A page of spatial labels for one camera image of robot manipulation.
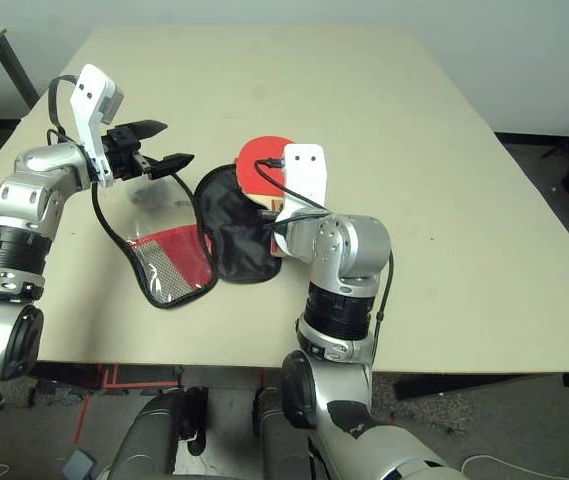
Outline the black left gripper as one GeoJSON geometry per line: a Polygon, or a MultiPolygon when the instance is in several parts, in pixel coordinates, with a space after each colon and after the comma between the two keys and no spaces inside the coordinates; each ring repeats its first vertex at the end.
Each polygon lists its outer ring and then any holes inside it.
{"type": "Polygon", "coordinates": [[[195,159],[193,154],[176,153],[162,160],[146,160],[140,153],[142,140],[152,138],[167,128],[168,125],[163,122],[148,119],[108,130],[101,140],[113,177],[123,181],[142,175],[160,179],[187,167],[195,159]]]}

